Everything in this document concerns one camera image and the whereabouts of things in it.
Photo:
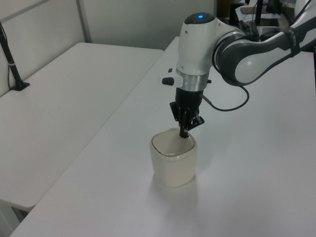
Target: silver metal ring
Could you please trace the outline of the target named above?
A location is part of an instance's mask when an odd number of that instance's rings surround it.
[[[183,85],[181,89],[186,91],[201,91],[207,86],[208,74],[194,76],[185,74],[177,69],[177,73],[183,78]]]

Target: white table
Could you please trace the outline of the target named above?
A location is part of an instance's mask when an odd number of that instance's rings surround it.
[[[161,54],[79,43],[0,98],[0,201],[31,210]]]
[[[231,113],[205,102],[194,180],[169,188],[153,178],[150,138],[177,123],[175,66],[166,49],[12,237],[315,237],[316,95],[313,55],[300,53],[247,86]],[[204,91],[219,107],[245,99],[212,69]]]

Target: black cable clip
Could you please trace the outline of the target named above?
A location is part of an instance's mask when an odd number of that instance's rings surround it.
[[[283,29],[281,31],[287,35],[287,37],[290,41],[291,58],[293,58],[295,55],[297,55],[301,52],[298,33],[292,27],[289,27],[287,29]]]

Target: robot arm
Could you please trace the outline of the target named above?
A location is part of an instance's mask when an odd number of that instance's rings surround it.
[[[226,82],[248,85],[315,43],[316,1],[313,0],[290,28],[264,42],[247,39],[230,42],[230,37],[222,40],[214,53],[215,65]]]
[[[180,136],[204,123],[199,105],[214,66],[223,79],[243,88],[275,65],[316,43],[316,0],[312,0],[298,20],[263,42],[253,42],[232,26],[207,13],[189,16],[181,29],[179,60],[175,70],[161,79],[176,88],[176,100],[170,103],[179,122]]]

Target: white cup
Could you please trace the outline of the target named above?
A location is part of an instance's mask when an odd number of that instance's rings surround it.
[[[150,141],[154,175],[169,187],[188,183],[196,172],[197,142],[189,133],[188,138],[179,133],[180,129],[171,128]]]

